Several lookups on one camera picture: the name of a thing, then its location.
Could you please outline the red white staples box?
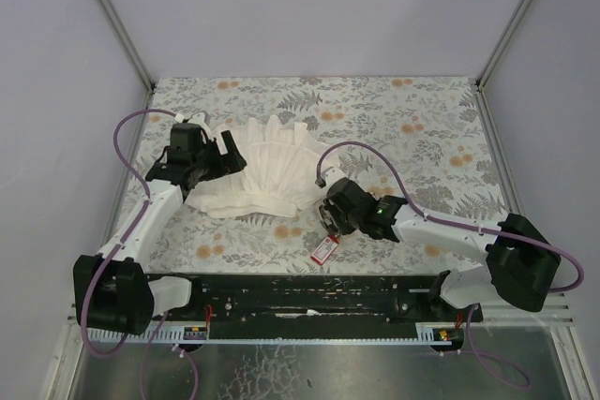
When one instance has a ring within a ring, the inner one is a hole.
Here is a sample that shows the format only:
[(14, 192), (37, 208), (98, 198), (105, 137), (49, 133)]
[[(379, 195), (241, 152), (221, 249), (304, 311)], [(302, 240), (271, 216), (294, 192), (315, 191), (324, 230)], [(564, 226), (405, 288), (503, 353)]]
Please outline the red white staples box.
[(335, 236), (325, 237), (311, 252), (310, 258), (319, 265), (323, 265), (338, 248), (339, 240)]

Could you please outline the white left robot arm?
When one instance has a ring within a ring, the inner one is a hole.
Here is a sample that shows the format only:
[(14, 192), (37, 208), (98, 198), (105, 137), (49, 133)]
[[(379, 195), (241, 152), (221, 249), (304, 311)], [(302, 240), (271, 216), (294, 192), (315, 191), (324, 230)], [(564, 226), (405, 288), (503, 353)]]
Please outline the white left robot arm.
[(151, 248), (197, 184), (236, 174), (246, 165), (231, 131), (209, 135), (197, 124), (173, 125), (170, 142), (145, 175), (143, 196), (122, 230), (95, 256), (81, 256), (74, 264), (80, 326), (140, 335), (153, 317), (186, 306), (190, 280), (146, 276)]

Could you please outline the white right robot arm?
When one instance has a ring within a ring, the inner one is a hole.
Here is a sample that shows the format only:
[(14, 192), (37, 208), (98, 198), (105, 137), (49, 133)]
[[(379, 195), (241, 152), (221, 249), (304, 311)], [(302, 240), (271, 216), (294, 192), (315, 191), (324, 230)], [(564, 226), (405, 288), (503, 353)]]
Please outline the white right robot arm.
[(455, 308), (503, 300), (536, 313), (561, 262), (522, 215), (477, 221), (417, 211), (405, 198), (378, 199), (348, 178), (328, 188), (319, 213), (323, 227), (336, 237), (360, 231), (373, 240), (429, 245), (476, 262), (474, 269), (440, 273), (431, 290)]

